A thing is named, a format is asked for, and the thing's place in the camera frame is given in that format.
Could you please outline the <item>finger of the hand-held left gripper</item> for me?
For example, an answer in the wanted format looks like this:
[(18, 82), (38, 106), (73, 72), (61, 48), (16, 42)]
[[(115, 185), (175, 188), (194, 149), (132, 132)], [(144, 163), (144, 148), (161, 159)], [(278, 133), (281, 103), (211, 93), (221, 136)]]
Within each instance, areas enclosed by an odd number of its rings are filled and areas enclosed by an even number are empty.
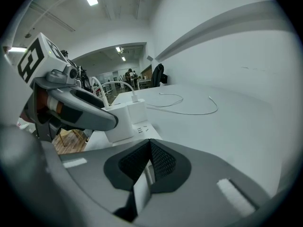
[(118, 118), (103, 110), (102, 101), (80, 87), (49, 89), (48, 95), (63, 104), (59, 114), (53, 115), (73, 128), (109, 131), (118, 124)]

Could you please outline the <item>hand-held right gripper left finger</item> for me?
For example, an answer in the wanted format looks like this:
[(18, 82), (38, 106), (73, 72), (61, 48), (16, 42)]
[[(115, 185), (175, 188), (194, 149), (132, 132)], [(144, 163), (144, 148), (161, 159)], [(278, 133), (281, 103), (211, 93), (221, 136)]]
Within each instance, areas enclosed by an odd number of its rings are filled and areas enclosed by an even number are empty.
[(80, 189), (99, 206), (113, 214), (138, 214), (134, 185), (151, 162), (149, 139), (59, 158)]

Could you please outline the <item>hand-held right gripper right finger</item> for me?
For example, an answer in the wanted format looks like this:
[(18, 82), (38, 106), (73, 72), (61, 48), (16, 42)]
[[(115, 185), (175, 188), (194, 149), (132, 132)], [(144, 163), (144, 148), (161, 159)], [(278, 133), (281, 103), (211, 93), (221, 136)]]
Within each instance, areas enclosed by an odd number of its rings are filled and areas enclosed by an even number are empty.
[(270, 200), (260, 185), (220, 157), (168, 141), (161, 143), (187, 157), (191, 173), (176, 191), (153, 194), (134, 220), (136, 226), (225, 227), (238, 222), (240, 213), (217, 186), (225, 178), (231, 179), (257, 207)]

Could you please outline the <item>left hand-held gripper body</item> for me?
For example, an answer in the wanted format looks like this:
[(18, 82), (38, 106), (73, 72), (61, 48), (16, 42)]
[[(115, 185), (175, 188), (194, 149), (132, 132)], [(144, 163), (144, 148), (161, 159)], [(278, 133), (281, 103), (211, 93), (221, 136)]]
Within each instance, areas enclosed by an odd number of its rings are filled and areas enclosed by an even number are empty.
[(21, 115), (35, 123), (40, 140), (52, 141), (61, 129), (85, 128), (80, 99), (75, 96), (83, 92), (76, 83), (77, 69), (50, 39), (39, 33), (17, 70), (33, 90)]

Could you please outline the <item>large white charger adapter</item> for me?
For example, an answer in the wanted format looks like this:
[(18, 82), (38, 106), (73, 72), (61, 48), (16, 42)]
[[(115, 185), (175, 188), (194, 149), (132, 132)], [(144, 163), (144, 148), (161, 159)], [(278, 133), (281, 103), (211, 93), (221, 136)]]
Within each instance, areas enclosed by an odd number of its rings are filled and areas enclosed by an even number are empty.
[(105, 132), (109, 142), (114, 143), (134, 136), (133, 126), (126, 104), (112, 105), (108, 108), (104, 107), (103, 110), (113, 114), (118, 119), (116, 127)]

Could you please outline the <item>white power strip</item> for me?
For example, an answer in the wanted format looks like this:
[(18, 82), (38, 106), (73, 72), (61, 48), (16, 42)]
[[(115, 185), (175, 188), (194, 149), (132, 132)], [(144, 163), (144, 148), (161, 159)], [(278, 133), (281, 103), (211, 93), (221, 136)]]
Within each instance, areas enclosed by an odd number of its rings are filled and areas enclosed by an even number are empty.
[[(134, 136), (125, 140), (111, 143), (108, 141), (106, 135), (102, 131), (95, 131), (92, 133), (88, 143), (86, 144), (85, 151), (98, 150), (108, 147), (115, 147), (122, 144), (130, 143), (136, 140), (144, 139), (161, 139), (152, 124), (148, 121), (133, 124)], [(134, 185), (134, 201), (137, 213), (140, 213), (147, 205), (151, 198), (150, 187), (155, 182), (154, 170), (152, 163), (149, 161), (143, 173), (140, 175), (139, 180)]]

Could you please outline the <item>white table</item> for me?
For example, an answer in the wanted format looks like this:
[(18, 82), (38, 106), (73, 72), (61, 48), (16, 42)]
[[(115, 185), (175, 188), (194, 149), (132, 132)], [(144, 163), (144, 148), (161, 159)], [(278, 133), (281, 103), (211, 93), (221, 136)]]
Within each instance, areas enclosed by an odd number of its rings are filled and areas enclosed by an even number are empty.
[(165, 141), (216, 155), (277, 193), (282, 159), (272, 107), (256, 98), (208, 86), (168, 85), (138, 90), (148, 120)]

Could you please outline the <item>brown wooden cabinet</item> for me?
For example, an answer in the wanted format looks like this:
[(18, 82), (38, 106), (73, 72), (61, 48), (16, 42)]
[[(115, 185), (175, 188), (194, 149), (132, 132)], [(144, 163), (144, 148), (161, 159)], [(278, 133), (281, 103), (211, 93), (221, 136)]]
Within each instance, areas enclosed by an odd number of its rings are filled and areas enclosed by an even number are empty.
[(141, 78), (138, 80), (138, 86), (140, 89), (146, 89), (151, 87), (151, 78), (152, 78), (152, 66), (148, 66), (141, 73)]

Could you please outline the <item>black office chair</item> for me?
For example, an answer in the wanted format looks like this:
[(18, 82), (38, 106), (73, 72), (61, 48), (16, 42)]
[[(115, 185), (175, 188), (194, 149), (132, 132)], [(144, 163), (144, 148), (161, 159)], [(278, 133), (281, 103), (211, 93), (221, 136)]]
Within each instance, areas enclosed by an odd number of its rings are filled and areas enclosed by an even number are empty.
[(164, 74), (164, 66), (160, 63), (154, 69), (151, 77), (151, 87), (159, 87), (160, 84), (167, 84), (168, 76)]

